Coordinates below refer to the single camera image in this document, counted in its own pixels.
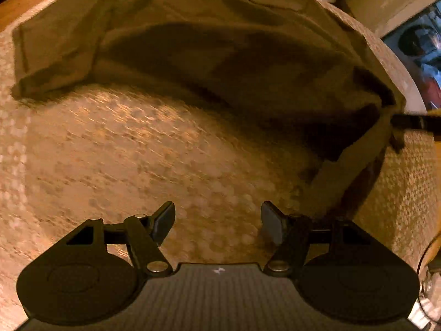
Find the dark olive garment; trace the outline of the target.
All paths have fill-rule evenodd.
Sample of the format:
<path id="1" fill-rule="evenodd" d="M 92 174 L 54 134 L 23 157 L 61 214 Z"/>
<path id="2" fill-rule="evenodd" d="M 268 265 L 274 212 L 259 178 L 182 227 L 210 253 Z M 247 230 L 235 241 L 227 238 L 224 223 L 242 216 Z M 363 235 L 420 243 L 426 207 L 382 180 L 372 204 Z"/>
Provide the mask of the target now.
<path id="1" fill-rule="evenodd" d="M 405 99 L 364 36 L 317 0 L 58 0 L 13 32 L 13 95 L 126 84 L 245 115 L 321 161 L 301 208 L 351 209 Z"/>

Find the white lace floral tablecloth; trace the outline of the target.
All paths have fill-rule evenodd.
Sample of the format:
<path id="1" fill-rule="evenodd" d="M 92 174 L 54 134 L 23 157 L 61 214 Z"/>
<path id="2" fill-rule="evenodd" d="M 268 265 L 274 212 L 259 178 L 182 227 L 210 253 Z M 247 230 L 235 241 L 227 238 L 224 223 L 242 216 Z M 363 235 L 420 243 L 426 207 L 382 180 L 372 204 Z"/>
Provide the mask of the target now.
<path id="1" fill-rule="evenodd" d="M 1 328 L 25 314 L 20 271 L 86 219 L 118 223 L 176 204 L 162 251 L 172 263 L 264 262 L 266 199 L 295 212 L 306 159 L 218 112 L 130 87 L 84 85 L 46 102 L 20 102 L 15 27 L 56 0 L 11 2 L 1 26 Z"/>

